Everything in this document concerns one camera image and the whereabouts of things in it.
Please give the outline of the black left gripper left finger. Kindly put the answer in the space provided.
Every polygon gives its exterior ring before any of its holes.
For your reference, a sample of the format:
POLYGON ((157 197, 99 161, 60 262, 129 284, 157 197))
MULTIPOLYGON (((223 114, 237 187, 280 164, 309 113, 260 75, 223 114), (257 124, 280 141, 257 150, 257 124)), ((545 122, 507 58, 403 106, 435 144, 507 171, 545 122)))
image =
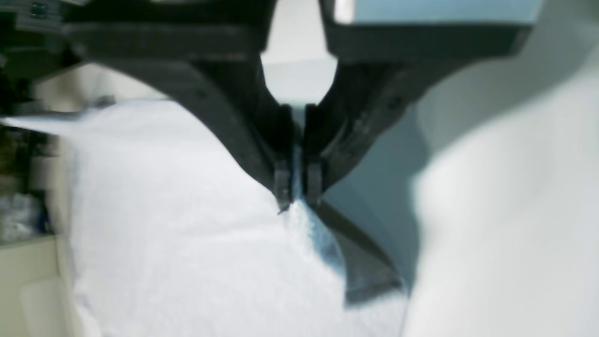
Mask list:
POLYGON ((292 203, 291 107, 265 83, 274 0, 90 0, 62 30, 73 51, 169 96, 281 210, 292 203))

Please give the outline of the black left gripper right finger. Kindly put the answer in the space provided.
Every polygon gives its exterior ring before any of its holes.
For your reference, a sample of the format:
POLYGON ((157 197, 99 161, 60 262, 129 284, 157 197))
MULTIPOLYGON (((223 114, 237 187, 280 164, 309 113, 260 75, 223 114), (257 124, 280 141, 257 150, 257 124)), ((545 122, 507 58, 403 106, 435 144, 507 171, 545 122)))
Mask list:
POLYGON ((532 0, 321 0, 332 85, 306 106, 306 202, 346 177, 430 88, 512 56, 533 29, 532 0))

